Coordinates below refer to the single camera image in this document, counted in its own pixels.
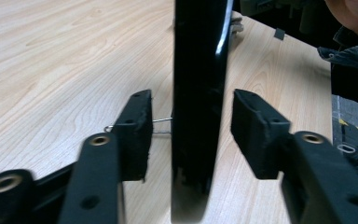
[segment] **wood grain surface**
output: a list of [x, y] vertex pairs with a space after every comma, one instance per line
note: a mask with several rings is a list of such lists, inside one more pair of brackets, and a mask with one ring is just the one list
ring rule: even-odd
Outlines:
[[[76, 160], [87, 136], [151, 89], [172, 111], [173, 0], [0, 0], [0, 172], [40, 178]], [[331, 138], [329, 64], [316, 49], [244, 18], [233, 37], [213, 191], [202, 223], [287, 223], [277, 180], [258, 181], [229, 132], [234, 89], [254, 91]], [[169, 130], [169, 123], [156, 130]], [[171, 138], [155, 135], [146, 182], [125, 184], [128, 223], [170, 223]]]

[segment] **metal screw hole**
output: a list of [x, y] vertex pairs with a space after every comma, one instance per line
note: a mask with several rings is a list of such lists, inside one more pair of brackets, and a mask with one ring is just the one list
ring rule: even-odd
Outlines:
[[304, 141], [312, 144], [321, 144], [324, 141], [321, 137], [310, 133], [305, 133], [302, 137]]
[[0, 177], [0, 193], [16, 188], [22, 181], [20, 175], [6, 175]]
[[108, 142], [109, 142], [108, 137], [106, 137], [106, 136], [98, 136], [98, 137], [95, 137], [95, 138], [91, 139], [91, 141], [89, 143], [91, 145], [93, 145], [93, 146], [101, 146], [101, 145], [105, 145]]

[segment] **thin metal rod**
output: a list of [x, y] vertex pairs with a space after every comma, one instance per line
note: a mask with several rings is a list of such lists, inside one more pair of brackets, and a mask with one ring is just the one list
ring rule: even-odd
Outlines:
[[153, 131], [153, 133], [171, 133], [171, 131]]
[[172, 118], [168, 118], [168, 119], [155, 119], [155, 120], [153, 120], [153, 123], [162, 122], [162, 121], [167, 121], [167, 120], [172, 120]]

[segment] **glossy black panel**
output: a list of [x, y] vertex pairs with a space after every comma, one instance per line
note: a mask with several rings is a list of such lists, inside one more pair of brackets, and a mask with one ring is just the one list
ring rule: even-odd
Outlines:
[[177, 0], [172, 113], [172, 221], [202, 219], [225, 88], [232, 0]]

